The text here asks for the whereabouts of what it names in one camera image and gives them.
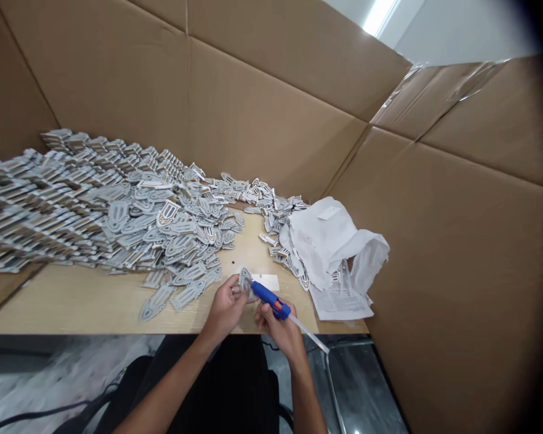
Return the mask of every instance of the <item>light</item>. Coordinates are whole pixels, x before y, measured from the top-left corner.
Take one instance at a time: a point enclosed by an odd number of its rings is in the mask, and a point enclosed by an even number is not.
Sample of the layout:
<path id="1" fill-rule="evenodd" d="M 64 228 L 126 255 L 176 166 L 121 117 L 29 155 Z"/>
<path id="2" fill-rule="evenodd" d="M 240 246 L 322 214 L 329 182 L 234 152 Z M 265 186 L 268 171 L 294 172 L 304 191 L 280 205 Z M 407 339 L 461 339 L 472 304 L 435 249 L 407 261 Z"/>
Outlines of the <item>light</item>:
<path id="1" fill-rule="evenodd" d="M 368 12 L 366 21 L 362 29 L 372 36 L 377 36 L 378 31 L 382 27 L 384 21 L 388 17 L 391 9 L 394 7 L 396 0 L 376 0 Z"/>

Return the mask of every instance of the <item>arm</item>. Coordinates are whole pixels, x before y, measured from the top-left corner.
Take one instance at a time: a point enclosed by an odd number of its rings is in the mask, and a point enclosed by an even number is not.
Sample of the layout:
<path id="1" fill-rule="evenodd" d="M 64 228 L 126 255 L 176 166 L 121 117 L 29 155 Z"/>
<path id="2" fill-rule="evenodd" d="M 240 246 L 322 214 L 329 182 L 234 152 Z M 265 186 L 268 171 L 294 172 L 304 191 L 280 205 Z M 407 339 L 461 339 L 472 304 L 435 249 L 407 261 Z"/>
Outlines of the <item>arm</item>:
<path id="1" fill-rule="evenodd" d="M 234 274 L 217 289 L 207 321 L 195 342 L 117 427 L 115 434 L 167 432 L 205 362 L 240 320 L 249 291 L 240 295 L 238 279 L 239 275 Z"/>
<path id="2" fill-rule="evenodd" d="M 288 303 L 291 314 L 296 308 Z M 308 355 L 300 328 L 293 321 L 280 321 L 269 304 L 260 304 L 255 314 L 260 330 L 265 330 L 285 354 L 291 370 L 291 398 L 294 404 L 294 433 L 326 433 L 326 422 L 316 396 Z"/>

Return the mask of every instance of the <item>table surface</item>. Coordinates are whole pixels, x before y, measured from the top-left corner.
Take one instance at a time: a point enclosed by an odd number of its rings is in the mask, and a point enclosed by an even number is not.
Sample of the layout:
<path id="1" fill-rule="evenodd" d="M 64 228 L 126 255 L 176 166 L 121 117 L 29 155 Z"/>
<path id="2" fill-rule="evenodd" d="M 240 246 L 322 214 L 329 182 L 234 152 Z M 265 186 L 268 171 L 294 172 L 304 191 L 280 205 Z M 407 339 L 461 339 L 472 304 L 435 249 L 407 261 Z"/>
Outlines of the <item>table surface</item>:
<path id="1" fill-rule="evenodd" d="M 236 234 L 234 250 L 218 252 L 223 267 L 212 284 L 183 312 L 171 303 L 147 322 L 140 319 L 145 301 L 155 289 L 143 288 L 148 273 L 107 275 L 105 270 L 79 265 L 47 265 L 0 308 L 0 334 L 138 334 L 198 333 L 207 318 L 216 289 L 231 274 L 246 267 L 253 274 L 276 274 L 279 296 L 296 306 L 297 317 L 313 333 L 367 333 L 363 320 L 351 324 L 319 321 L 310 294 L 294 275 L 272 261 L 260 215 L 243 213 L 246 226 Z M 259 333 L 253 320 L 257 303 L 246 307 L 233 333 Z"/>

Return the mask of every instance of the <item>marble floor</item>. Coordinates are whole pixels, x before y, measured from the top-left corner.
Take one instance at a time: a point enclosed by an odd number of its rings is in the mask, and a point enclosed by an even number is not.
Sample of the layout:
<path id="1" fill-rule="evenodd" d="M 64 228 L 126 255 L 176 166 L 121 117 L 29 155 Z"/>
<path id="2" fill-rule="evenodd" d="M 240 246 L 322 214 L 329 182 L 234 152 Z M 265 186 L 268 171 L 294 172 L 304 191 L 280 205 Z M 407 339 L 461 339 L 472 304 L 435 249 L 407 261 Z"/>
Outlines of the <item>marble floor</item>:
<path id="1" fill-rule="evenodd" d="M 358 336 L 354 335 L 320 338 L 336 345 L 331 350 L 329 366 L 345 432 L 406 433 L 372 345 L 338 347 L 357 341 Z M 99 396 L 130 362 L 142 355 L 153 355 L 163 336 L 36 336 L 32 338 L 34 341 L 22 338 L 14 344 L 12 339 L 16 337 L 0 337 L 0 421 L 19 413 L 48 410 Z M 264 345 L 264 350 L 269 368 L 278 376 L 280 402 L 291 409 L 287 360 L 281 351 L 272 349 L 276 345 L 271 338 L 264 335 L 262 341 L 269 344 Z M 340 433 L 342 426 L 335 411 L 323 353 L 307 337 L 305 344 L 328 429 L 331 433 Z M 21 421 L 2 428 L 0 434 L 51 434 L 82 408 Z M 87 433 L 93 431 L 98 417 L 89 425 Z M 280 432 L 291 432 L 282 419 Z"/>

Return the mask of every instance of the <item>white card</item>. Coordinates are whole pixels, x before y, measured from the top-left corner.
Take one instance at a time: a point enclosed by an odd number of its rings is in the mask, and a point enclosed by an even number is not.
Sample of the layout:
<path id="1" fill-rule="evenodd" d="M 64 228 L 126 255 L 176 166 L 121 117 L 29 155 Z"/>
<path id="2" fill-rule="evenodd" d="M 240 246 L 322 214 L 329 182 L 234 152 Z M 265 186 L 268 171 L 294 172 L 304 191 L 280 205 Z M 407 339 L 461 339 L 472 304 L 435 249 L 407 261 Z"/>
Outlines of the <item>white card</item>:
<path id="1" fill-rule="evenodd" d="M 318 218 L 322 220 L 328 220 L 330 217 L 332 217 L 334 214 L 336 214 L 340 210 L 341 208 L 338 208 L 335 206 L 329 206 L 324 211 L 318 214 Z"/>

